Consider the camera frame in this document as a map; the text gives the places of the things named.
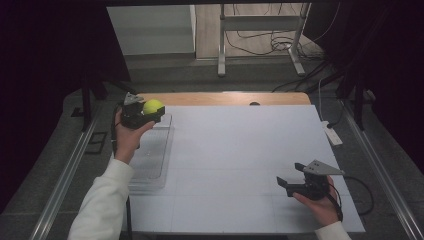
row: metal frame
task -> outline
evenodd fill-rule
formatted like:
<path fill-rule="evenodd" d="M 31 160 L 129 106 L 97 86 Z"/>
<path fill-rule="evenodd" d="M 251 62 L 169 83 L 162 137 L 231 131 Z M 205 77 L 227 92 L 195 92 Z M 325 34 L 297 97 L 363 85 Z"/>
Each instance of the metal frame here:
<path fill-rule="evenodd" d="M 69 185 L 72 182 L 72 179 L 78 168 L 82 155 L 84 154 L 85 148 L 87 147 L 87 144 L 90 141 L 90 137 L 94 131 L 94 128 L 96 127 L 101 108 L 102 103 L 97 109 L 94 110 L 94 117 L 90 125 L 88 125 L 87 130 L 81 133 L 81 136 L 78 139 L 78 142 L 71 156 L 69 157 L 69 160 L 65 168 L 63 169 L 63 172 L 60 175 L 57 184 L 53 189 L 53 192 L 50 195 L 50 198 L 47 201 L 46 206 L 44 207 L 43 212 L 41 213 L 40 218 L 38 219 L 38 222 L 35 225 L 34 230 L 29 239 L 38 240 L 47 238 L 47 235 L 50 232 L 50 229 L 53 225 L 59 208 L 62 205 L 63 199 L 65 198 L 65 195 L 68 192 Z"/>
<path fill-rule="evenodd" d="M 310 3 L 305 3 L 299 16 L 225 16 L 224 4 L 221 4 L 218 76 L 225 76 L 225 31 L 296 31 L 288 53 L 297 75 L 305 76 L 305 70 L 299 61 L 297 46 L 305 25 Z"/>
<path fill-rule="evenodd" d="M 387 198 L 392 204 L 392 207 L 395 210 L 409 239 L 424 239 L 423 233 L 417 223 L 417 220 L 415 219 L 414 214 L 412 213 L 402 194 L 399 192 L 395 183 L 391 179 L 389 173 L 385 169 L 381 157 L 372 146 L 366 132 L 362 131 L 355 123 L 355 120 L 352 117 L 352 109 L 350 108 L 349 104 L 344 104 L 343 101 L 340 101 L 340 103 L 346 106 L 347 110 L 344 111 L 347 111 L 347 114 L 345 115 L 347 116 L 346 118 L 349 122 L 349 125 L 352 128 L 359 145 L 361 145 L 362 150 L 366 154 L 372 170 L 374 171 L 378 181 L 386 193 Z"/>

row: transparent plastic tray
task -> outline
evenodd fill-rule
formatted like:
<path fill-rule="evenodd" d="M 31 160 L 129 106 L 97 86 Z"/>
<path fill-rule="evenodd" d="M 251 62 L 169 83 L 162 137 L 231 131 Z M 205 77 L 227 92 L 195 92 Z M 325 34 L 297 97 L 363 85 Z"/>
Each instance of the transparent plastic tray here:
<path fill-rule="evenodd" d="M 135 170 L 128 185 L 131 193 L 142 193 L 165 186 L 172 136 L 171 114 L 162 116 L 161 122 L 143 134 L 140 148 L 130 163 Z"/>

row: yellow ball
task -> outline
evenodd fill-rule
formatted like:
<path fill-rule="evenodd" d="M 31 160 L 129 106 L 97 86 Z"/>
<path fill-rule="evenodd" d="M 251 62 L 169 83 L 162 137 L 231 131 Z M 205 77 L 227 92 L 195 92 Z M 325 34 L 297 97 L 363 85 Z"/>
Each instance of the yellow ball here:
<path fill-rule="evenodd" d="M 161 103 L 159 100 L 151 99 L 144 104 L 143 113 L 144 114 L 155 113 L 161 107 L 163 107 L 163 103 Z"/>

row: hand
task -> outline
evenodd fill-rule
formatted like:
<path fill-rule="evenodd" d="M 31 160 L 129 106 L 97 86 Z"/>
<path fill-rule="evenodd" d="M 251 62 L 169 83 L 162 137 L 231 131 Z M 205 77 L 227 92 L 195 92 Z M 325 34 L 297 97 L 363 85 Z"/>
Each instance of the hand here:
<path fill-rule="evenodd" d="M 116 131 L 116 153 L 115 159 L 129 164 L 132 157 L 134 156 L 135 150 L 140 144 L 141 136 L 152 129 L 155 125 L 154 121 L 146 123 L 139 129 L 130 129 L 122 126 L 121 124 L 121 112 L 122 109 L 117 111 L 115 115 L 115 131 Z"/>
<path fill-rule="evenodd" d="M 328 182 L 334 186 L 333 179 L 330 176 L 327 176 Z M 336 191 L 334 188 L 330 186 L 330 195 L 337 199 Z M 324 197 L 321 200 L 313 201 L 309 198 L 299 194 L 294 193 L 293 197 L 296 198 L 299 202 L 305 204 L 314 214 L 315 219 L 322 225 L 322 226 L 328 226 L 330 224 L 333 224 L 337 221 L 339 221 L 339 218 L 337 216 L 336 209 L 334 208 L 334 205 L 328 200 L 327 197 Z"/>

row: white tabletop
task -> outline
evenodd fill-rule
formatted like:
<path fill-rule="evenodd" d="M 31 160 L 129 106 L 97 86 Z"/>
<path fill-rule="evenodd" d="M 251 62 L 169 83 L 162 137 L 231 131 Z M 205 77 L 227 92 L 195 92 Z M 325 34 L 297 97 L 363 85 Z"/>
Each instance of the white tabletop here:
<path fill-rule="evenodd" d="M 291 234 L 320 226 L 276 176 L 303 183 L 317 159 L 339 168 L 312 105 L 167 107 L 174 135 L 166 185 L 131 195 L 133 231 L 172 234 Z M 348 232 L 364 232 L 343 177 Z"/>

